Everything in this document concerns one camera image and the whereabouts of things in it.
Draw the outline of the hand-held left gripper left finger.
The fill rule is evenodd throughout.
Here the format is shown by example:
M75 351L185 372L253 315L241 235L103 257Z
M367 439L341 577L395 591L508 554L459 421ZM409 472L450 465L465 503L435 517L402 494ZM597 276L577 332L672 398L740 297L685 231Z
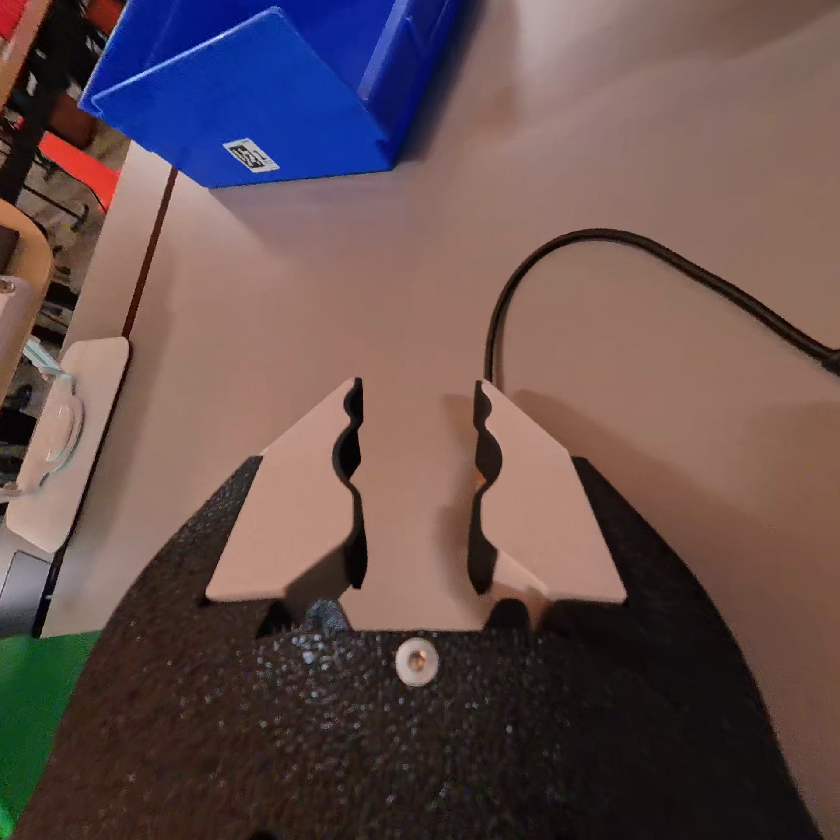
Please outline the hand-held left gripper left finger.
M366 576L363 383L351 377L263 450L205 590L214 603L312 604Z

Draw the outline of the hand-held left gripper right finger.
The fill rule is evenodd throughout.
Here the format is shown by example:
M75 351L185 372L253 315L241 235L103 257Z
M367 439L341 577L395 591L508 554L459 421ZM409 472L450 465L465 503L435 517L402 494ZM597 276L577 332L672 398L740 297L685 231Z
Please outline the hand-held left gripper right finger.
M467 573L530 617L558 602L621 605L627 589L570 452L488 380L474 391L476 492Z

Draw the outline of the green plastic bin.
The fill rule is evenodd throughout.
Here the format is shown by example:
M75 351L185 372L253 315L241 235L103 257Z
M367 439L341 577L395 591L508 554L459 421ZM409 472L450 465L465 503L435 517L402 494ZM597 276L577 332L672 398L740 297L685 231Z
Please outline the green plastic bin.
M1 640L1 838L33 794L99 632Z

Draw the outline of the blue plastic bin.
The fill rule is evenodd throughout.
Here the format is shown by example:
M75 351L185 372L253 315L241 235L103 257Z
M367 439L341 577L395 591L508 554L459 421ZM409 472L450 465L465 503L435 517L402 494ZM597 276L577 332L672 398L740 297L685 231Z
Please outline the blue plastic bin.
M80 107L206 188L390 171L457 1L131 1Z

